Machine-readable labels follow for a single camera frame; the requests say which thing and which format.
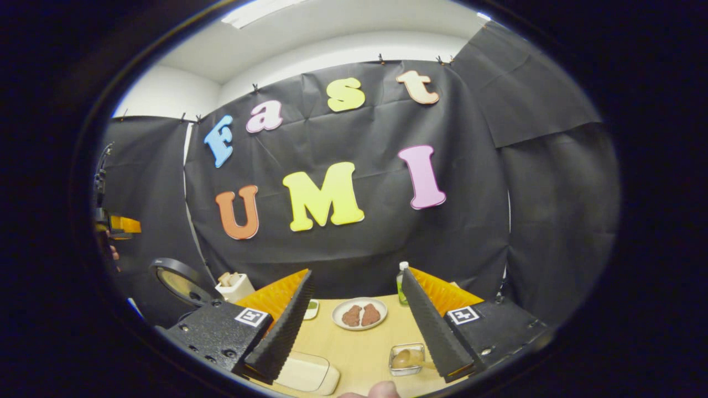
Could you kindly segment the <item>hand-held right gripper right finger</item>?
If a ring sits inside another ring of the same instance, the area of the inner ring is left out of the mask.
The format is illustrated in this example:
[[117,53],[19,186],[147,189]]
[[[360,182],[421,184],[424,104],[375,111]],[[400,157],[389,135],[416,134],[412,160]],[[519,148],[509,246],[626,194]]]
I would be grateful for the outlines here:
[[405,267],[400,286],[433,364],[448,383],[539,351],[554,335],[503,296],[483,300],[422,270]]

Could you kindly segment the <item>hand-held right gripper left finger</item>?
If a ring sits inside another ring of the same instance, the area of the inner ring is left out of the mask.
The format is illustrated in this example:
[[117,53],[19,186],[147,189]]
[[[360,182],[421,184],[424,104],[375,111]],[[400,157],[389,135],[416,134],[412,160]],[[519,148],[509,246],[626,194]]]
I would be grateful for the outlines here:
[[235,304],[214,299],[159,333],[207,365],[272,384],[285,365],[314,292],[299,270]]

